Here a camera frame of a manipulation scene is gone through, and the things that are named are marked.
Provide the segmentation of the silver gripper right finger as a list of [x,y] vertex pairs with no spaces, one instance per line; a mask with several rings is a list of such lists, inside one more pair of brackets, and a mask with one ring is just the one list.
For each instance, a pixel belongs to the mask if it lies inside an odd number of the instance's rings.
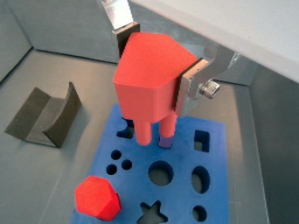
[[185,116],[195,108],[200,96],[212,99],[220,90],[220,85],[212,80],[227,71],[239,59],[239,54],[225,46],[208,41],[199,58],[181,72],[176,95],[175,114]]

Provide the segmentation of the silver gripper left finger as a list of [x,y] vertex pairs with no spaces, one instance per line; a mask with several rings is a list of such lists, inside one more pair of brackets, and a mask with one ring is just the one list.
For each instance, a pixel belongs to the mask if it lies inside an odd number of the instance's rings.
[[133,20],[127,0],[97,0],[97,3],[102,6],[112,25],[112,44],[116,56],[121,58],[131,34],[140,32],[140,24]]

